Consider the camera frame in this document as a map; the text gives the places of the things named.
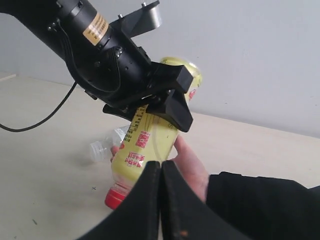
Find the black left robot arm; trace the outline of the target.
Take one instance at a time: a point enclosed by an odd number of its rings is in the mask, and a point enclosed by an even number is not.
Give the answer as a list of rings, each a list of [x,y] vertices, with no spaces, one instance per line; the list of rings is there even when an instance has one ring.
[[[159,1],[113,22],[87,0],[3,0],[11,15],[66,63],[74,81],[103,112],[131,121],[139,107],[188,132],[193,117],[185,100],[193,77],[183,64],[152,61],[133,38],[158,28]]]

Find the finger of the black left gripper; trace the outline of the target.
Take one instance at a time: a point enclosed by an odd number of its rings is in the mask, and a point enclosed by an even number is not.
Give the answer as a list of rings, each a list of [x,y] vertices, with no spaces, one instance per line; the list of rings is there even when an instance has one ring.
[[[177,90],[186,94],[193,81],[193,76],[185,65],[167,65],[152,62],[149,88],[155,93]]]
[[[159,97],[158,102],[149,104],[146,112],[166,120],[184,133],[190,130],[193,123],[185,95],[177,90],[170,90]]]

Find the open human hand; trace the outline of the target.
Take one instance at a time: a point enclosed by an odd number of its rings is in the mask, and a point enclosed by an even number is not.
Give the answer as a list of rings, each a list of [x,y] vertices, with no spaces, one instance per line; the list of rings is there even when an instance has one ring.
[[[188,186],[205,203],[210,177],[209,173],[181,135],[177,136],[174,148],[177,155],[170,160],[175,163]]]

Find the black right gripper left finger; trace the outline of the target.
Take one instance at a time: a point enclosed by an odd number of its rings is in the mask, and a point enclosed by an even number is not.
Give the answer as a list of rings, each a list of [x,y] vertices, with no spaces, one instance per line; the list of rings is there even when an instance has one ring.
[[[149,161],[123,202],[80,240],[156,240],[160,163]]]

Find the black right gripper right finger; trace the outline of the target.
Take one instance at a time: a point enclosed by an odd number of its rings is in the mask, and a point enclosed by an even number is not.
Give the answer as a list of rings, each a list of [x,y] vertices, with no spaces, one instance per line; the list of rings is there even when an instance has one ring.
[[[161,166],[161,227],[164,240],[247,240],[192,191],[175,163]]]

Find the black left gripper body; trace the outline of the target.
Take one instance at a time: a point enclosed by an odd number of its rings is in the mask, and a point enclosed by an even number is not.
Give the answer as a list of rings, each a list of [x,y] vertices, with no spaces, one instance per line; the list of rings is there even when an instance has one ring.
[[[106,114],[132,120],[139,107],[163,114],[175,91],[175,67],[151,61],[141,47],[79,49],[79,72],[85,92],[103,101]]]

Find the black sleeved forearm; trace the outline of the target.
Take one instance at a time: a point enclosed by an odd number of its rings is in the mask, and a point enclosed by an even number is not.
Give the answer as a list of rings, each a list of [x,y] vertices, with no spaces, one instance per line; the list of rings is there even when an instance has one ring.
[[[207,206],[252,240],[318,240],[320,188],[296,181],[212,174]]]

